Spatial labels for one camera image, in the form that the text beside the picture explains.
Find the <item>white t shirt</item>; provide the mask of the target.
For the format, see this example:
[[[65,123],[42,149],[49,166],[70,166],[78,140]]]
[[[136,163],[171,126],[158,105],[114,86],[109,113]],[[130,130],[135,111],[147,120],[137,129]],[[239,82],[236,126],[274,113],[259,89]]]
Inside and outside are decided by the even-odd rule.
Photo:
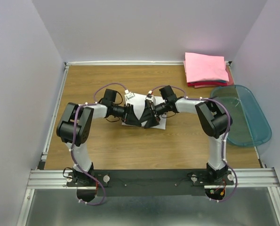
[[[127,102],[125,101],[125,103],[133,105],[135,115],[138,119],[140,119],[140,117],[142,116],[142,113],[144,112],[145,98],[146,98],[146,95],[137,94],[137,93],[134,93],[134,97],[131,97],[130,99],[127,99],[127,97],[125,97],[125,100],[127,101]],[[154,96],[154,98],[155,98],[154,104],[160,104],[160,103],[164,102],[162,97]],[[151,128],[165,130],[166,129],[166,120],[167,119],[160,117],[159,125],[153,126]],[[141,126],[144,127],[146,123],[147,123],[147,121],[142,122]],[[123,126],[132,126],[132,125],[127,125],[123,122],[121,124]]]

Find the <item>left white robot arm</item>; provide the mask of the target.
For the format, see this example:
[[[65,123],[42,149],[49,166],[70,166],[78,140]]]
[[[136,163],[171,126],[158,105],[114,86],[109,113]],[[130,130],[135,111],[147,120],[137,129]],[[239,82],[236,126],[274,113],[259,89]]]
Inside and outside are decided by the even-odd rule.
[[[115,103],[117,91],[106,89],[103,98],[97,103],[78,105],[68,103],[56,129],[56,135],[66,144],[78,171],[77,180],[88,186],[93,182],[93,163],[87,151],[87,139],[93,119],[113,116],[127,125],[141,126],[133,105],[121,106]]]

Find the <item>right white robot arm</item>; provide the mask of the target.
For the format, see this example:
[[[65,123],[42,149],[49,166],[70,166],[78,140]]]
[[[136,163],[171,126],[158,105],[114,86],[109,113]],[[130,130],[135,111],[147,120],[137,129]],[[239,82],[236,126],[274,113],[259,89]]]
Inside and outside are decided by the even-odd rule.
[[[209,159],[206,166],[206,180],[217,184],[228,173],[226,160],[226,139],[232,125],[232,117],[218,98],[177,97],[170,85],[159,86],[164,102],[155,105],[153,91],[145,98],[144,111],[139,119],[145,128],[156,126],[160,117],[168,112],[197,114],[201,127],[209,140]]]

